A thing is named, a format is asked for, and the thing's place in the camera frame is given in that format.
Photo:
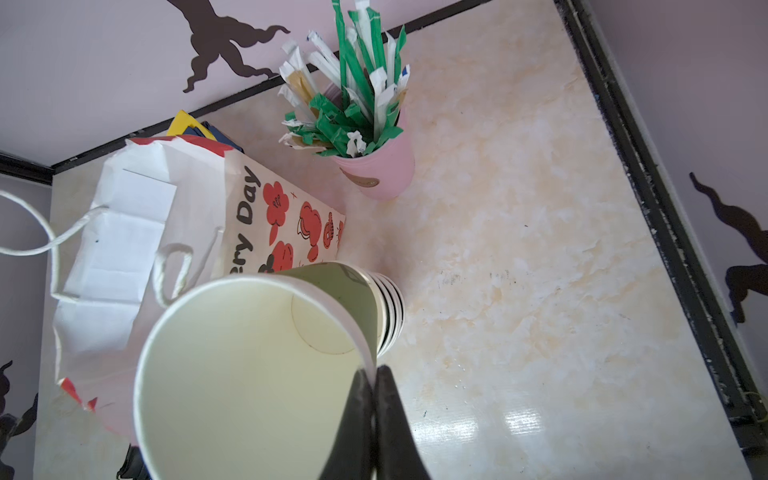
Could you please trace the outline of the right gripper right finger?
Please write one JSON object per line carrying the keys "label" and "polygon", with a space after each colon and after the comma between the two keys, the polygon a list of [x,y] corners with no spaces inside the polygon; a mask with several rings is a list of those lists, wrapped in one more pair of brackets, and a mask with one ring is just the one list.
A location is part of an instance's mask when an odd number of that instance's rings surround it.
{"label": "right gripper right finger", "polygon": [[376,474],[378,479],[430,479],[415,444],[394,375],[377,369],[374,387]]}

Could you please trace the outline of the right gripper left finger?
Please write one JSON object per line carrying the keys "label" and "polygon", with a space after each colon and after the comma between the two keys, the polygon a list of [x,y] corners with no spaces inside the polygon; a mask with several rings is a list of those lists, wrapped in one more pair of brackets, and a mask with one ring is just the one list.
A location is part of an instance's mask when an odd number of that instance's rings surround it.
{"label": "right gripper left finger", "polygon": [[374,472],[374,391],[364,370],[352,379],[330,455],[320,479],[368,480]]}

